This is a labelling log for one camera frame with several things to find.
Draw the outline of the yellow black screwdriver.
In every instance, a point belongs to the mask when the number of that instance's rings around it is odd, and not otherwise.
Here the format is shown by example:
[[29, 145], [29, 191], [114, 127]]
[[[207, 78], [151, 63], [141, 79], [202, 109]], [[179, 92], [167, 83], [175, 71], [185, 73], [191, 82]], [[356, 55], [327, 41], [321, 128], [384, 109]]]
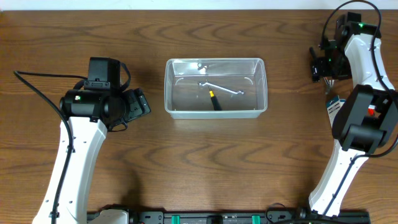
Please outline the yellow black screwdriver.
[[214, 94], [214, 91], [210, 87], [208, 89], [209, 89], [209, 94], [210, 94], [211, 102], [213, 105], [213, 109], [215, 111], [221, 111], [222, 107], [221, 107], [216, 95]]

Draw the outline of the silver double ended wrench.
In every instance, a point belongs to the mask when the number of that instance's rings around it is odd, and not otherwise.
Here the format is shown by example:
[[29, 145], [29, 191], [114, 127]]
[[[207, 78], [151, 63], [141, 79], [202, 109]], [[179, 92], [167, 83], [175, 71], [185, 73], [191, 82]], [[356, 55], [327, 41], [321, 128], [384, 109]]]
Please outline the silver double ended wrench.
[[216, 84], [210, 83], [210, 82], [198, 82], [198, 86], [207, 87], [209, 90], [214, 90], [214, 89], [221, 90], [221, 91], [229, 93], [231, 95], [244, 95], [245, 94], [245, 91], [243, 91], [243, 90], [234, 91], [229, 88], [225, 88], [223, 86], [216, 85]]

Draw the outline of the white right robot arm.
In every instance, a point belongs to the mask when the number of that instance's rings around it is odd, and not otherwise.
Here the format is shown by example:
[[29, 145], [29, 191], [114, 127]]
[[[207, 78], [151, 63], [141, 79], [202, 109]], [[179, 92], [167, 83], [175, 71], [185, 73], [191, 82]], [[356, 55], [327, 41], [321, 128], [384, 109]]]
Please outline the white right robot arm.
[[381, 57], [381, 33], [363, 23], [361, 15], [347, 12], [336, 20], [332, 40], [322, 37], [316, 56], [310, 49], [312, 80], [352, 79], [353, 91], [326, 104], [334, 139], [333, 154], [321, 181], [309, 196], [312, 212], [337, 217], [359, 168], [383, 147], [397, 124], [397, 92], [389, 81]]

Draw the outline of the clear plastic container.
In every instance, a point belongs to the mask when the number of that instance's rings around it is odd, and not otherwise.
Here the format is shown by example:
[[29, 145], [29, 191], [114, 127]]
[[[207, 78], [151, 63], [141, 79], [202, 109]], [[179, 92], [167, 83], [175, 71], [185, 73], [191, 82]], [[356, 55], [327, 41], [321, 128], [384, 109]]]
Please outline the clear plastic container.
[[[214, 89], [222, 110], [215, 111], [210, 82], [244, 95]], [[172, 58], [165, 65], [164, 107], [173, 119], [257, 118], [267, 109], [266, 67], [261, 58]]]

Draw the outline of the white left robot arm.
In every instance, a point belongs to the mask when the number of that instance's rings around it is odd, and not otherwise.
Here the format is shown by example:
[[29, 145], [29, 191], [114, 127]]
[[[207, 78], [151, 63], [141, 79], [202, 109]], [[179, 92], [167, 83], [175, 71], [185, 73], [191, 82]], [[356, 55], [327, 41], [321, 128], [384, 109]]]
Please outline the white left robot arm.
[[143, 91], [130, 89], [129, 80], [121, 83], [126, 69], [119, 60], [92, 57], [87, 79], [60, 99], [57, 157], [34, 223], [87, 223], [91, 181], [107, 133], [150, 113]]

